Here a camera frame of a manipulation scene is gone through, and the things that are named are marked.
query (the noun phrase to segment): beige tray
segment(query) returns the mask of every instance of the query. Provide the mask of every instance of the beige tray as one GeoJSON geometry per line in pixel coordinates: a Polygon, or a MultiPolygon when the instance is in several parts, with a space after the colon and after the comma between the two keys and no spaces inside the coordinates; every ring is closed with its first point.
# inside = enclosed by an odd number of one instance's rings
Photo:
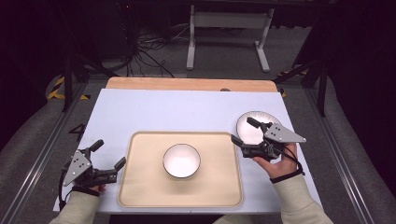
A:
{"type": "Polygon", "coordinates": [[[119,203],[124,207],[231,207],[242,202],[236,149],[229,133],[138,132],[132,136],[119,203]],[[201,165],[188,178],[163,168],[163,155],[175,144],[199,152],[201,165]]]}

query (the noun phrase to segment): hand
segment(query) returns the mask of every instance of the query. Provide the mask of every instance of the hand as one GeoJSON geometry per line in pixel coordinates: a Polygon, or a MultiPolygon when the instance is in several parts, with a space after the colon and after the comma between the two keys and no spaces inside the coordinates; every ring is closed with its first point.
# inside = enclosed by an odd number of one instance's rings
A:
{"type": "MultiPolygon", "coordinates": [[[[287,147],[297,157],[297,145],[295,143],[288,143],[285,147],[287,147]]],[[[293,155],[286,149],[285,153],[293,157],[293,155]]],[[[257,162],[272,179],[282,175],[291,174],[297,170],[296,162],[283,155],[281,156],[280,161],[275,164],[272,164],[261,157],[254,157],[253,160],[257,162]]]]}
{"type": "Polygon", "coordinates": [[[95,191],[97,191],[99,193],[100,192],[105,192],[106,191],[106,185],[99,185],[99,186],[92,187],[90,189],[93,189],[93,190],[95,190],[95,191]]]}

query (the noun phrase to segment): white bowl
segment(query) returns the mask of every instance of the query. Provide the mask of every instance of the white bowl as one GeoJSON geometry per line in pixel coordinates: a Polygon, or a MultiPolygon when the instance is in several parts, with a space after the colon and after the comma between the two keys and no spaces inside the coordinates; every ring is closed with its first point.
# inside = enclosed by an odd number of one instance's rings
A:
{"type": "Polygon", "coordinates": [[[169,147],[163,156],[163,167],[169,175],[177,178],[189,177],[198,170],[201,158],[198,151],[187,144],[169,147]]]}

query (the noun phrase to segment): dark background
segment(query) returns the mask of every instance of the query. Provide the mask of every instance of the dark background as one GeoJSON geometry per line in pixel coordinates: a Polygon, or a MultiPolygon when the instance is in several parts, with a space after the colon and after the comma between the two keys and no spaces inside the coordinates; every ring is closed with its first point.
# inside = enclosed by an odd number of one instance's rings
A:
{"type": "MultiPolygon", "coordinates": [[[[48,21],[48,15],[43,14],[43,8],[38,4],[45,2],[7,0],[0,7],[0,148],[47,102],[45,89],[62,72],[64,51],[48,21]]],[[[68,18],[66,21],[71,34],[75,35],[71,36],[71,43],[65,44],[74,46],[98,63],[104,58],[133,54],[133,49],[123,51],[124,46],[130,47],[125,44],[125,36],[131,37],[131,34],[123,30],[124,20],[117,9],[104,4],[102,8],[91,10],[92,15],[106,14],[111,21],[108,25],[94,24],[94,21],[76,13],[80,7],[91,7],[87,2],[60,4],[60,10],[68,18]],[[105,39],[93,38],[97,36],[95,27],[98,25],[105,27],[101,32],[107,29],[114,35],[105,39]]],[[[329,76],[348,121],[373,165],[396,195],[396,180],[392,176],[396,173],[393,166],[396,161],[396,147],[393,144],[396,136],[394,7],[385,0],[349,0],[340,1],[338,5],[341,7],[334,13],[322,14],[319,20],[318,14],[312,11],[276,10],[273,25],[305,27],[319,24],[314,26],[306,39],[296,63],[307,63],[318,58],[328,62],[329,76]]],[[[138,17],[134,19],[136,24],[140,22],[139,25],[151,27],[159,35],[167,37],[170,27],[185,22],[185,18],[189,17],[185,7],[140,5],[135,8],[138,9],[135,14],[138,17]]]]}

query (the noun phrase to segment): black wristband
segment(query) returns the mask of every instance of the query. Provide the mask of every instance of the black wristband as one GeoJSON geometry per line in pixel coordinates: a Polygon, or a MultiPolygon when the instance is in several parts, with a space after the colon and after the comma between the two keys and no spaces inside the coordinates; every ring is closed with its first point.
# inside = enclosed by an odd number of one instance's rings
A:
{"type": "Polygon", "coordinates": [[[295,176],[297,176],[299,174],[305,175],[305,173],[303,172],[303,168],[301,168],[301,166],[299,166],[299,168],[296,171],[294,171],[293,173],[291,173],[291,174],[282,175],[282,176],[279,176],[279,177],[276,177],[276,178],[270,178],[270,180],[271,180],[271,182],[273,184],[276,184],[276,183],[278,183],[280,181],[295,177],[295,176]]]}
{"type": "Polygon", "coordinates": [[[77,191],[77,192],[81,192],[81,193],[86,193],[86,194],[89,194],[89,195],[92,195],[92,196],[96,196],[96,197],[99,197],[99,195],[100,195],[100,193],[98,191],[96,191],[96,190],[87,189],[87,188],[83,188],[83,187],[80,187],[80,186],[74,186],[72,188],[72,190],[73,191],[77,191]]]}

